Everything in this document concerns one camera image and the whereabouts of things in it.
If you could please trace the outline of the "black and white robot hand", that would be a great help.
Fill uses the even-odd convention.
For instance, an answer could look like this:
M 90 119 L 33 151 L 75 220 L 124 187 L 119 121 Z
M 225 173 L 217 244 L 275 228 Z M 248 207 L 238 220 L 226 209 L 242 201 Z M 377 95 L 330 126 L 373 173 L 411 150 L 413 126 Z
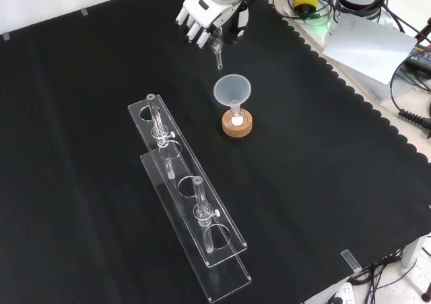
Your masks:
M 248 19 L 246 0 L 185 0 L 175 23 L 186 25 L 187 41 L 202 49 L 225 25 L 228 31 L 224 42 L 236 42 L 244 34 Z

